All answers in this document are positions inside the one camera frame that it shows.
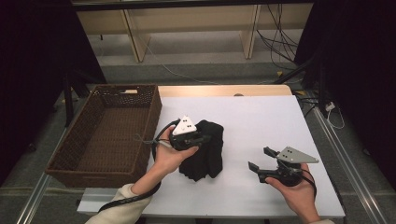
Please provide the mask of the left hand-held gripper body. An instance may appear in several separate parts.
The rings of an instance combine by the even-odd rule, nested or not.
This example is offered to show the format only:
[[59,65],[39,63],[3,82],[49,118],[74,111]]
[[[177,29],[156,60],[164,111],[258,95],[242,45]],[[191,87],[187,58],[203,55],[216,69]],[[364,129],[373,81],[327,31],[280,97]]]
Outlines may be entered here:
[[208,143],[210,140],[211,136],[199,131],[189,116],[184,116],[179,119],[176,127],[169,134],[171,146],[176,150],[200,147],[202,144]]

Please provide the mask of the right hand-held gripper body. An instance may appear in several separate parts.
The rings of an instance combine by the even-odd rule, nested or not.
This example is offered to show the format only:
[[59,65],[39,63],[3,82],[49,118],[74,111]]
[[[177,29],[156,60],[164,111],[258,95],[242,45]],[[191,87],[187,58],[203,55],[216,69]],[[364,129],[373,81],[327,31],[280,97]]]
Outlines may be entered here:
[[278,151],[275,170],[264,170],[265,178],[259,178],[261,183],[265,183],[267,177],[272,177],[281,182],[284,186],[294,187],[301,183],[303,169],[302,163],[318,163],[318,159],[297,150],[294,147],[285,147],[282,151]]

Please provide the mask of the black pants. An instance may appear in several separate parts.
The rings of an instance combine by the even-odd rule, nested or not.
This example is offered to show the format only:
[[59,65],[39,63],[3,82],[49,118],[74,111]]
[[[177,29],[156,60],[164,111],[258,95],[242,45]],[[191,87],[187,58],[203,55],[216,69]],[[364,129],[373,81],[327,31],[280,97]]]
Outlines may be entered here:
[[209,135],[210,140],[179,166],[179,172],[195,182],[208,175],[215,178],[223,168],[222,149],[224,128],[211,121],[201,120],[196,124],[202,135]]

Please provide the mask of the brown wicker basket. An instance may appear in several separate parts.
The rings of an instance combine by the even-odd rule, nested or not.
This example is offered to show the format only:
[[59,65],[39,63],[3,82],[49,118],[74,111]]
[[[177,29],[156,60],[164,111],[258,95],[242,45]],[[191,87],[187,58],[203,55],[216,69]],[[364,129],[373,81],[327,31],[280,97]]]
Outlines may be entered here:
[[46,173],[68,188],[119,188],[145,174],[162,101],[156,85],[97,85]]

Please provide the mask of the person's left hand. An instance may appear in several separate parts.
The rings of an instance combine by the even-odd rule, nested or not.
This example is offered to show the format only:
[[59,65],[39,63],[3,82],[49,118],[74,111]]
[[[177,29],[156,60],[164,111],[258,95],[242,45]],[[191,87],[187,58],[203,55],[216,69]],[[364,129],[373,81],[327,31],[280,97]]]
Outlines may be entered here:
[[199,150],[198,147],[190,147],[181,151],[172,148],[168,143],[168,139],[173,129],[174,127],[171,126],[163,132],[161,135],[163,141],[158,144],[156,149],[153,169],[162,175],[173,173],[184,160],[191,157]]

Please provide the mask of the person's right hand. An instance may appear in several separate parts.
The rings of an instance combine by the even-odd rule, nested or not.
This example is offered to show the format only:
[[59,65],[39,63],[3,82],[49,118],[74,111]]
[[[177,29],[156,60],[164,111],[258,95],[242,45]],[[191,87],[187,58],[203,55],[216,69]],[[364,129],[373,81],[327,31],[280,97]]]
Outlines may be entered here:
[[304,224],[321,221],[315,206],[315,190],[308,181],[303,179],[299,185],[294,187],[286,187],[272,177],[267,177],[265,181],[282,194],[288,207]]

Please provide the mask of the white table mat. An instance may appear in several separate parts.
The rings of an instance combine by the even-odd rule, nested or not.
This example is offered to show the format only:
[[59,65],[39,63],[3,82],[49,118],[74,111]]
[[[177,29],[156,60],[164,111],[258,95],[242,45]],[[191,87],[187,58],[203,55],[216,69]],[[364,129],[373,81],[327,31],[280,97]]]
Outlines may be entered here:
[[294,96],[164,97],[162,103],[159,129],[184,115],[223,127],[223,169],[199,181],[180,172],[168,175],[144,210],[145,217],[293,217],[282,195],[261,183],[248,166],[276,168],[276,160],[264,154],[265,147],[294,147],[319,156]]

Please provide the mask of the black stand leg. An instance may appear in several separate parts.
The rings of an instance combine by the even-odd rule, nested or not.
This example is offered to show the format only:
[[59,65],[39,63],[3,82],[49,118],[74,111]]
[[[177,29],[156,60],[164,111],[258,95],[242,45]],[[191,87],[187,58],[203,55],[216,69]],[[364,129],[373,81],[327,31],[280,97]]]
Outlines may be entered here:
[[302,63],[301,65],[298,65],[295,69],[287,73],[286,75],[281,76],[278,78],[276,81],[274,81],[274,84],[283,84],[286,81],[292,79],[293,77],[296,77],[297,75],[301,74],[303,71],[305,71],[314,61],[314,58],[311,58],[307,60],[306,62]]

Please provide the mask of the black curtain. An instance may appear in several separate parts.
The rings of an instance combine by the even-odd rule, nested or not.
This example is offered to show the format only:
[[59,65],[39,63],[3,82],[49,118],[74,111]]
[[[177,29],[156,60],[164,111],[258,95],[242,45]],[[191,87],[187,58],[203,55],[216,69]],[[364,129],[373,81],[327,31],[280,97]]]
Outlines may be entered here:
[[314,0],[295,62],[323,40],[326,86],[396,189],[396,0]]
[[71,0],[0,0],[0,185],[33,143],[64,79],[106,78]]

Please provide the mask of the black tripod stand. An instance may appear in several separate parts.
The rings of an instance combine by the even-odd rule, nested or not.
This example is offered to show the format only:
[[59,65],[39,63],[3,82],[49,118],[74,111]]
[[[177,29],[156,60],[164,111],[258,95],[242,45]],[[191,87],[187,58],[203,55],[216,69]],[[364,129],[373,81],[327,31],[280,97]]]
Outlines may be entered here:
[[72,91],[74,91],[78,97],[82,98],[85,98],[90,94],[90,91],[85,82],[85,77],[85,74],[80,70],[72,70],[66,73],[63,77],[64,103],[66,109],[66,127],[70,125],[74,118]]

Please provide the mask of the metal floor rail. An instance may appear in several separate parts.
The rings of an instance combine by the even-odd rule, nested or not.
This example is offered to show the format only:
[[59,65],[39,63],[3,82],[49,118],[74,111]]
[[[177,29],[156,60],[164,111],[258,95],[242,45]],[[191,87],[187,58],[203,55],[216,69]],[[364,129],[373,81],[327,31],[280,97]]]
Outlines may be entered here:
[[50,181],[51,176],[45,173],[39,177],[35,187],[32,190],[32,193],[28,197],[28,200],[26,201],[21,213],[17,218],[16,224],[31,224]]
[[368,218],[372,224],[388,224],[388,219],[385,213],[381,210],[374,194],[369,190],[361,174],[353,163],[352,159],[347,154],[347,151],[333,129],[332,125],[322,116],[318,108],[314,109],[315,117],[322,129],[326,134],[334,154],[339,160],[347,179],[354,189],[356,195],[361,201]]

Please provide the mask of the light wooden desk frame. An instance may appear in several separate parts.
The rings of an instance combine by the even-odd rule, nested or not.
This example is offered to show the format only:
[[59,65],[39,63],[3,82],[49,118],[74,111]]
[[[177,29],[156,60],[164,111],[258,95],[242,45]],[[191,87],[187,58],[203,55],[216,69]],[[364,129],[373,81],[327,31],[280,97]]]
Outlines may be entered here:
[[277,7],[270,4],[82,11],[78,18],[87,35],[127,35],[138,63],[144,61],[152,34],[182,32],[237,31],[249,59],[254,33],[275,30],[273,17]]

